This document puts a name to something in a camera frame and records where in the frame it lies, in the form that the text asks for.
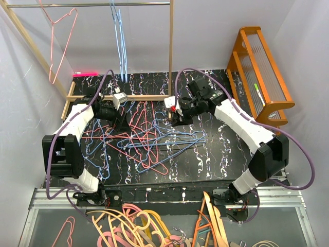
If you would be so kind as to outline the light blue wire hanger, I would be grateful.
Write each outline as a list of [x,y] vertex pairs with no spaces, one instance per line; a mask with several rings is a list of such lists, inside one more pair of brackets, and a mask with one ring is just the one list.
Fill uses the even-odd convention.
[[120,40],[119,40],[119,24],[117,22],[117,12],[119,10],[116,9],[115,6],[115,1],[110,1],[109,2],[110,10],[111,10],[111,15],[114,23],[114,29],[115,29],[115,37],[116,37],[116,45],[117,45],[117,51],[118,51],[118,58],[119,58],[119,69],[120,69],[120,51],[119,51],[119,45],[120,45]]

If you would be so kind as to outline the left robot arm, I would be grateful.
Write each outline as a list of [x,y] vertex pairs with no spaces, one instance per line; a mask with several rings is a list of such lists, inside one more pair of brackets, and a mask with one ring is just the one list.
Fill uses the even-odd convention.
[[104,95],[99,90],[76,99],[60,128],[42,139],[46,185],[50,185],[50,177],[65,180],[69,183],[67,189],[75,191],[75,199],[93,205],[103,204],[106,192],[100,179],[85,168],[80,148],[84,130],[93,119],[107,121],[117,133],[130,129],[126,111],[119,110],[120,105],[127,102],[127,94],[115,89],[110,103],[104,103],[103,99]]

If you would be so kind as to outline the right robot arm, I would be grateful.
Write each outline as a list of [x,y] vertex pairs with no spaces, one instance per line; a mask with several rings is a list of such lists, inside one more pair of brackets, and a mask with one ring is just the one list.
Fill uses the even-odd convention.
[[283,135],[253,124],[235,101],[229,99],[221,89],[211,88],[205,79],[188,83],[191,97],[164,99],[165,107],[172,113],[171,125],[193,124],[193,118],[208,112],[228,125],[249,147],[253,157],[247,169],[234,180],[218,200],[235,204],[243,203],[248,193],[266,182],[288,165],[289,141]]

